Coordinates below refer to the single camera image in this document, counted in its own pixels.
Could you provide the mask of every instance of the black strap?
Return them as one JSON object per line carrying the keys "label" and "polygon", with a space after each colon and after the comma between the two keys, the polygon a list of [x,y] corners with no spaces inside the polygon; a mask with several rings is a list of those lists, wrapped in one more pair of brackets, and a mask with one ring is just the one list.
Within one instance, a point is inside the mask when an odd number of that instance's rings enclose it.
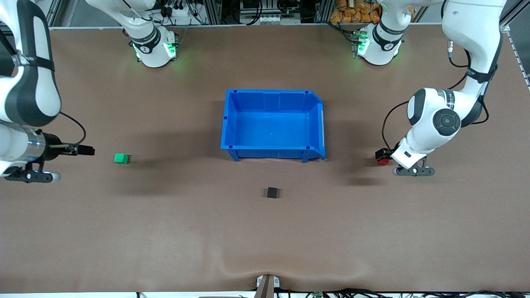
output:
{"label": "black strap", "polygon": [[403,30],[392,30],[388,28],[387,26],[385,26],[385,24],[383,24],[383,22],[381,21],[379,21],[377,25],[381,26],[381,29],[383,29],[383,31],[385,31],[386,33],[392,34],[392,35],[400,35],[400,34],[405,33],[405,31],[407,30],[406,28]]}
{"label": "black strap", "polygon": [[401,39],[394,41],[386,40],[377,33],[376,29],[377,26],[374,27],[374,31],[372,31],[372,36],[374,37],[374,41],[381,46],[381,50],[383,51],[391,51],[401,41]]}
{"label": "black strap", "polygon": [[25,56],[22,52],[17,51],[15,55],[12,55],[13,63],[15,67],[18,66],[38,66],[44,67],[51,71],[55,71],[55,64],[52,60],[44,59],[41,57]]}
{"label": "black strap", "polygon": [[495,64],[495,68],[491,72],[485,74],[485,73],[479,73],[475,71],[474,69],[472,69],[471,67],[468,67],[466,70],[466,74],[470,78],[474,78],[479,84],[482,84],[484,82],[491,81],[491,79],[495,75],[495,72],[497,71],[497,68],[499,68],[499,65]]}
{"label": "black strap", "polygon": [[7,49],[9,54],[11,55],[16,54],[15,49],[13,48],[13,46],[11,46],[11,43],[9,42],[9,40],[7,40],[7,37],[5,36],[4,32],[2,32],[2,30],[0,30],[0,42],[2,42],[2,44]]}

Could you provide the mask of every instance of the cable connector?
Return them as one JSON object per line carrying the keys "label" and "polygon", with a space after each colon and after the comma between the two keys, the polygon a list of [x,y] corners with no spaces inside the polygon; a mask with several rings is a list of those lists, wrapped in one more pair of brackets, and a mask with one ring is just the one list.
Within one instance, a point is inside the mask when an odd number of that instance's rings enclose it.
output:
{"label": "cable connector", "polygon": [[450,39],[447,41],[447,57],[453,57],[453,41]]}

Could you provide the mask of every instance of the table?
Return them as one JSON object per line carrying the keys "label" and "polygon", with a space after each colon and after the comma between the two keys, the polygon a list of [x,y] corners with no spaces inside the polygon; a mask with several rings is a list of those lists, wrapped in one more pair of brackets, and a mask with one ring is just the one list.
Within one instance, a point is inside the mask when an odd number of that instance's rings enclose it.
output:
{"label": "table", "polygon": [[[327,27],[189,29],[178,60],[149,69],[120,30],[52,32],[63,111],[96,156],[48,162],[54,185],[0,182],[0,290],[248,290],[261,274],[304,291],[528,290],[530,93],[508,39],[491,119],[429,155],[436,175],[403,178],[374,165],[384,116],[464,72],[440,26],[405,38],[376,67]],[[232,88],[314,90],[327,160],[231,161],[219,142]],[[400,108],[389,142],[409,128]],[[80,137],[64,117],[45,131]],[[113,164],[118,152],[132,163]]]}

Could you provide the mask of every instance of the blue plastic bin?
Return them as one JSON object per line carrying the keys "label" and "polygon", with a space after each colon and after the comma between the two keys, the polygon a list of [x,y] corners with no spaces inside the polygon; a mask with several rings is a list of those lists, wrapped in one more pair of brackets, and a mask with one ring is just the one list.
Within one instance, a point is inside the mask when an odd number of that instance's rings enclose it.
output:
{"label": "blue plastic bin", "polygon": [[227,90],[221,149],[241,158],[325,158],[322,100],[305,90]]}

